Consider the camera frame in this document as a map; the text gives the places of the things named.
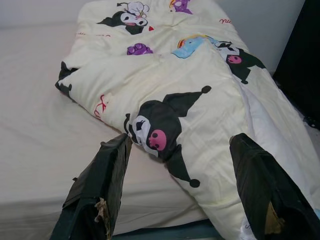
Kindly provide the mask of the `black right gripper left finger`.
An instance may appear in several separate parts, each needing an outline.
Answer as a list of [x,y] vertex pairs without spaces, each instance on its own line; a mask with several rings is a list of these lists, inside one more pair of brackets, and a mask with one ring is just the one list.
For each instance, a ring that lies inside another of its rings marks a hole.
[[90,164],[73,179],[50,239],[112,239],[131,148],[125,133],[101,142]]

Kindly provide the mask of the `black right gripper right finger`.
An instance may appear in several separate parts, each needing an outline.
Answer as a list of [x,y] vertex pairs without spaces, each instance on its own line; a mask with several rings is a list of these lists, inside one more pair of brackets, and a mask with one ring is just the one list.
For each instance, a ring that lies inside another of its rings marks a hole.
[[320,219],[275,158],[244,133],[229,140],[237,191],[257,240],[318,240]]

